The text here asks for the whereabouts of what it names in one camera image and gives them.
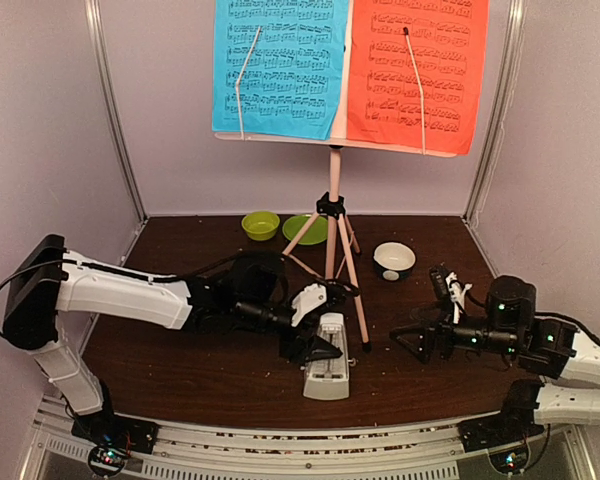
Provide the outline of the white metronome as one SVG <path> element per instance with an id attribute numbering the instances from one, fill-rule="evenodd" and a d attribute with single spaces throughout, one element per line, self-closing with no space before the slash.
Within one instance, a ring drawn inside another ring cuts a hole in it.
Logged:
<path id="1" fill-rule="evenodd" d="M 317 336 L 340 348 L 339 359 L 305 363 L 303 396 L 318 401 L 347 399 L 350 394 L 350 358 L 344 315 L 329 312 L 320 317 Z"/>

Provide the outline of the pink music stand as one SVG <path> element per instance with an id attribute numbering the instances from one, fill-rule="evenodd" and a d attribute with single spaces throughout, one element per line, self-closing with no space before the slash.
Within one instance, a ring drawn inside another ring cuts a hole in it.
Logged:
<path id="1" fill-rule="evenodd" d="M 216 133 L 220 138 L 241 141 L 287 141 L 303 142 L 326 145 L 330 150 L 330 186 L 325 196 L 320 199 L 316 208 L 316 215 L 325 217 L 328 222 L 325 275 L 327 278 L 336 276 L 335 265 L 342 262 L 347 267 L 354 264 L 353 256 L 359 247 L 354 232 L 344 210 L 344 203 L 340 196 L 340 176 L 342 165 L 342 151 L 346 147 L 389 150 L 406 152 L 422 156 L 454 157 L 450 155 L 420 154 L 400 146 L 375 145 L 364 142 L 351 141 L 347 137 L 347 95 L 349 83 L 349 67 L 352 50 L 352 17 L 354 4 L 357 1 L 346 1 L 349 4 L 348 23 L 345 34 L 345 55 L 342 74 L 340 104 L 332 125 L 330 137 L 325 141 L 316 141 L 300 138 L 288 138 L 272 135 L 249 134 L 244 136 L 236 133 Z"/>

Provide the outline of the blue paper sheet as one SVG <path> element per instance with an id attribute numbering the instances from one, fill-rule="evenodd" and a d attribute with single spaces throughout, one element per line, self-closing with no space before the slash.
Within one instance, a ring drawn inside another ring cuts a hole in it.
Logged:
<path id="1" fill-rule="evenodd" d="M 346 1 L 217 2 L 213 131 L 327 140 L 340 104 L 348 13 Z"/>

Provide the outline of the red paper sheet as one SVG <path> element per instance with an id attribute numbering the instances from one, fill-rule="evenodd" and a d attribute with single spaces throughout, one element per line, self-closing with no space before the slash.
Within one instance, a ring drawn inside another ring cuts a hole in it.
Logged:
<path id="1" fill-rule="evenodd" d="M 479 110 L 490 6 L 474 0 L 357 1 L 347 137 L 466 155 Z"/>

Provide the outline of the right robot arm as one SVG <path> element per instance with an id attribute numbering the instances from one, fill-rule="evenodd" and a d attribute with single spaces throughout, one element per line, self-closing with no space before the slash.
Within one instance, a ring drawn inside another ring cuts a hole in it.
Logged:
<path id="1" fill-rule="evenodd" d="M 530 378 L 512 383 L 499 412 L 462 421 L 466 452 L 522 442 L 551 425 L 600 426 L 600 338 L 580 321 L 536 309 L 536 288 L 497 277 L 479 301 L 471 284 L 441 266 L 429 272 L 433 304 L 411 311 L 412 324 L 390 338 L 421 363 L 457 350 L 500 356 Z"/>

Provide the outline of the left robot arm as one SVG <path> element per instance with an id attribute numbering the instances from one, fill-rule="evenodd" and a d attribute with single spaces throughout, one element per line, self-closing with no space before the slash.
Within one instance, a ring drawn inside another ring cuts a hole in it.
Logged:
<path id="1" fill-rule="evenodd" d="M 91 441 L 95 456 L 113 466 L 152 453 L 158 426 L 115 413 L 105 382 L 68 345 L 59 313 L 104 314 L 191 333 L 276 334 L 280 355 L 292 363 L 342 359 L 343 348 L 317 327 L 356 287 L 313 277 L 291 296 L 285 266 L 275 252 L 239 251 L 189 274 L 152 274 L 88 258 L 49 234 L 0 283 L 0 337 L 34 357 L 64 396 L 72 434 Z"/>

